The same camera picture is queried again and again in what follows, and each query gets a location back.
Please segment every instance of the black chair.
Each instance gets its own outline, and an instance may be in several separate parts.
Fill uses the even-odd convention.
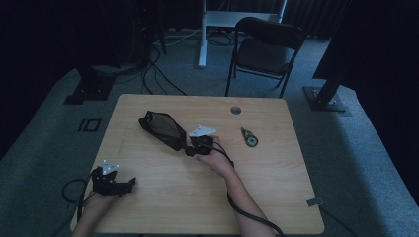
[[[238,46],[240,32],[244,33],[246,38],[241,46]],[[276,88],[279,88],[284,81],[281,98],[290,78],[295,57],[305,41],[304,31],[292,25],[246,17],[236,24],[234,37],[235,45],[225,96],[228,96],[231,74],[234,70],[233,77],[236,77],[236,71],[242,71],[280,80]]]

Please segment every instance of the desk leg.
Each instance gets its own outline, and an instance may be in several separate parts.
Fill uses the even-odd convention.
[[[203,15],[202,15],[202,26],[201,26],[201,48],[200,48],[200,61],[198,63],[198,66],[200,68],[206,67],[207,62],[207,1],[203,0]]]

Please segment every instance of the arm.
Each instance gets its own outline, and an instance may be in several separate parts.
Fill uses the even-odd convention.
[[[215,148],[221,149],[221,147],[217,145],[217,143],[219,144],[219,138],[215,136],[213,138],[213,141],[213,146]],[[228,162],[227,158],[224,157],[224,155],[222,155],[218,151],[213,150],[209,155],[196,155],[195,157],[199,161],[207,164],[210,168],[212,168],[214,171],[216,171],[220,176],[224,178],[231,199],[240,209],[258,217],[267,219],[262,209],[257,205],[257,203],[247,192],[239,175]],[[237,212],[234,213],[237,220],[237,225],[243,237],[275,236],[275,233],[271,227],[259,223],[255,220],[252,220]]]
[[[96,224],[111,206],[115,196],[92,195],[86,202],[83,214],[73,230],[72,237],[91,236]]]

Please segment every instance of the wooden table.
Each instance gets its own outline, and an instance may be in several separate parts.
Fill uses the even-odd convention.
[[[241,114],[233,114],[232,107]],[[92,169],[106,159],[120,165],[117,182],[137,177],[137,183],[131,194],[115,201],[95,232],[239,233],[223,179],[143,130],[138,119],[147,111],[169,114],[187,132],[198,125],[214,127],[272,222],[285,234],[323,232],[318,207],[306,203],[314,192],[284,100],[151,95],[121,95],[117,102]],[[245,144],[241,126],[258,137],[256,147]]]

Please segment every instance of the gray carpet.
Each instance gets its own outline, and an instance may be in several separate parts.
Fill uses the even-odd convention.
[[[326,200],[322,207],[358,236],[418,236],[418,206],[403,185],[355,93],[344,87],[338,90],[350,116],[314,112],[309,107],[301,88],[324,83],[311,77],[327,44],[317,39],[305,42],[284,95],[314,191]],[[188,95],[223,96],[232,47],[209,44],[205,69],[197,66],[198,49],[197,40],[182,40],[169,45],[167,55],[161,55],[156,64]],[[116,70],[105,66],[98,69]],[[180,94],[157,75],[162,90],[154,73],[150,69],[146,74],[146,85],[152,93]],[[252,78],[238,74],[232,82],[230,96],[275,98],[279,95],[279,90],[274,88],[276,81],[255,82]],[[118,96],[149,94],[143,88],[141,74],[127,75],[117,78],[107,101],[63,105],[79,79],[73,70],[56,83],[31,123],[0,161],[1,237],[53,236],[61,225],[56,236],[70,236],[66,221],[76,205],[63,199],[61,188],[72,179],[85,179],[89,175]],[[100,119],[98,130],[80,129],[83,119]],[[70,186],[68,197],[77,199],[79,192],[81,185]],[[322,212],[322,216],[325,231],[321,236],[353,236],[329,215]]]

